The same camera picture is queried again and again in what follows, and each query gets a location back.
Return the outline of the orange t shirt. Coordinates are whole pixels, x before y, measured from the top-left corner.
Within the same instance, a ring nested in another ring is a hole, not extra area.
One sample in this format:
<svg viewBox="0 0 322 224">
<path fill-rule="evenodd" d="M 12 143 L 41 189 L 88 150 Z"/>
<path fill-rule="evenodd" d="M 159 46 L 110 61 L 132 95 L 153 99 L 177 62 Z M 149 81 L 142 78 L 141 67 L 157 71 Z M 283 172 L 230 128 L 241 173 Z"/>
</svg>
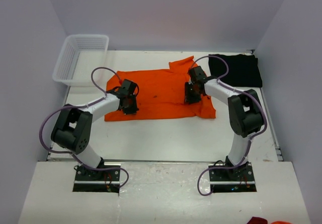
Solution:
<svg viewBox="0 0 322 224">
<path fill-rule="evenodd" d="M 117 71 L 106 84 L 110 90 L 119 85 L 119 79 L 131 80 L 138 84 L 139 94 L 136 114 L 126 115 L 115 111 L 105 115 L 106 122 L 130 120 L 177 119 L 200 117 L 203 119 L 216 118 L 216 110 L 210 97 L 203 96 L 201 101 L 194 104 L 184 103 L 185 83 L 189 81 L 188 69 L 194 62 L 194 57 L 173 61 L 168 69 Z"/>
</svg>

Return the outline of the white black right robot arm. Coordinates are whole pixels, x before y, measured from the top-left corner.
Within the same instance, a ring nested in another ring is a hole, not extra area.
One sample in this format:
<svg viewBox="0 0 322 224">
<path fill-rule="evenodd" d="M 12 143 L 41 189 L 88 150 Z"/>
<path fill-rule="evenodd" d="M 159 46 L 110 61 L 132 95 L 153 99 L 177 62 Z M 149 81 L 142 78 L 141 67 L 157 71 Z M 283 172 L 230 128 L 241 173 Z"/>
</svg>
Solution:
<svg viewBox="0 0 322 224">
<path fill-rule="evenodd" d="M 198 103 L 203 96 L 209 96 L 228 106 L 234 137 L 222 168 L 228 179 L 236 180 L 243 173 L 241 165 L 248 161 L 253 138 L 267 128 L 267 119 L 257 92 L 253 89 L 239 90 L 215 77 L 208 77 L 200 66 L 189 69 L 188 75 L 190 79 L 185 83 L 186 104 Z"/>
</svg>

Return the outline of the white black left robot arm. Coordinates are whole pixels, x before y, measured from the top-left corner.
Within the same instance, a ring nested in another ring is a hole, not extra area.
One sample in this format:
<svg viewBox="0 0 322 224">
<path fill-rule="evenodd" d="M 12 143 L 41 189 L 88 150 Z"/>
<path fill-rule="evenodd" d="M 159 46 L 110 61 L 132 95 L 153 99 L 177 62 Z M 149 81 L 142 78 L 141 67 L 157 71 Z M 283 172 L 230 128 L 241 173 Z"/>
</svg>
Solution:
<svg viewBox="0 0 322 224">
<path fill-rule="evenodd" d="M 120 86 L 104 92 L 103 97 L 86 105 L 65 105 L 60 110 L 51 140 L 68 150 L 76 161 L 86 167 L 89 177 L 100 180 L 105 168 L 103 158 L 90 146 L 92 124 L 116 111 L 122 111 L 125 115 L 136 114 L 138 92 L 138 84 L 124 80 Z"/>
</svg>

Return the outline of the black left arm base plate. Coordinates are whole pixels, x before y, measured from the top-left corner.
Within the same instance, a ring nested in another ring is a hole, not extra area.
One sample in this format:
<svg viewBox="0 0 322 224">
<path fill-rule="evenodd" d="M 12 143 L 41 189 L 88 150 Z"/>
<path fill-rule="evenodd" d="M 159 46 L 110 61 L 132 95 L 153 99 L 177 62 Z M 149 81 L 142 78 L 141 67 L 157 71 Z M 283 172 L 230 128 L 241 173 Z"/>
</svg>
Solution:
<svg viewBox="0 0 322 224">
<path fill-rule="evenodd" d="M 119 193 L 120 170 L 93 171 L 74 166 L 73 192 Z"/>
</svg>

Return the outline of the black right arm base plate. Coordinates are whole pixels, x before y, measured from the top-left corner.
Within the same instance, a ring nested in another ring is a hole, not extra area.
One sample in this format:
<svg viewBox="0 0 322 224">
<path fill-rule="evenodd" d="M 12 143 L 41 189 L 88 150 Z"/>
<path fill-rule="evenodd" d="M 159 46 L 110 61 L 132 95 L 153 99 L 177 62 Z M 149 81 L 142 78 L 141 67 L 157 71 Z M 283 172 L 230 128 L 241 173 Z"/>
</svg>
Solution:
<svg viewBox="0 0 322 224">
<path fill-rule="evenodd" d="M 212 193 L 256 192 L 252 165 L 247 163 L 233 170 L 215 169 L 209 171 Z"/>
</svg>

